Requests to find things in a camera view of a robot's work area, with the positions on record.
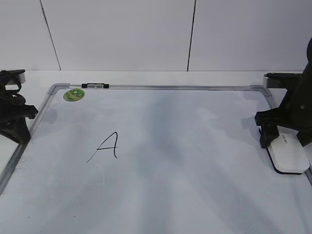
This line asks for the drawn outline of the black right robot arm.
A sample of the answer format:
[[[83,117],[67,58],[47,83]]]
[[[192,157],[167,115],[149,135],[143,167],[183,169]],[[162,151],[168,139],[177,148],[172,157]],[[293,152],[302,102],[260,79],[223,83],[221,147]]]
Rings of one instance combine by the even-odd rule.
[[[260,130],[260,145],[266,148],[279,137],[278,126],[298,131],[304,147],[312,142],[312,42],[307,46],[308,63],[300,73],[267,73],[266,88],[286,89],[277,108],[257,112],[255,122]]]

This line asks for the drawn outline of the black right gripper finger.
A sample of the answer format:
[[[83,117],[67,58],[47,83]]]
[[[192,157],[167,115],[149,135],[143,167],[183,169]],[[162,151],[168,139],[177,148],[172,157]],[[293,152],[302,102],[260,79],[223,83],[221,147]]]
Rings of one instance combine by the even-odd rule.
[[[261,148],[267,148],[272,141],[279,137],[278,128],[273,124],[262,124],[259,132]]]
[[[298,131],[296,136],[297,136],[300,144],[302,145],[302,147],[305,147],[312,142],[312,130],[311,129],[310,130],[300,130],[300,131]]]

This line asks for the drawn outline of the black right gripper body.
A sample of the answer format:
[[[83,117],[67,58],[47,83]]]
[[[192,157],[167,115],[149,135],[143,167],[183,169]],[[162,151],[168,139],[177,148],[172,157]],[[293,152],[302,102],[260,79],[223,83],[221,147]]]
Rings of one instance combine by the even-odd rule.
[[[257,112],[257,126],[273,124],[289,129],[312,129],[312,80],[309,75],[302,74],[298,85],[287,90],[277,108]]]

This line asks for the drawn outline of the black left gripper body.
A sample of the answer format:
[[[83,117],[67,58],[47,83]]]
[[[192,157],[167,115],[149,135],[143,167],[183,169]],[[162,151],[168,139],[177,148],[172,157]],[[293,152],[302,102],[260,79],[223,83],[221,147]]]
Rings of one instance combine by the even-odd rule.
[[[6,85],[5,70],[0,72],[0,123],[18,118],[34,119],[38,110],[27,105],[25,98],[19,94],[22,84]]]

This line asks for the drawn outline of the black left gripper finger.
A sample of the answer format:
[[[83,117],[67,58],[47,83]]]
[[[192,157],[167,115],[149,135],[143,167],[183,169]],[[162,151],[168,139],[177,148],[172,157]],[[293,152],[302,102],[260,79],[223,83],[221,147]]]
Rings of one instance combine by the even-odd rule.
[[[28,143],[31,138],[25,118],[1,123],[0,134],[16,143]]]

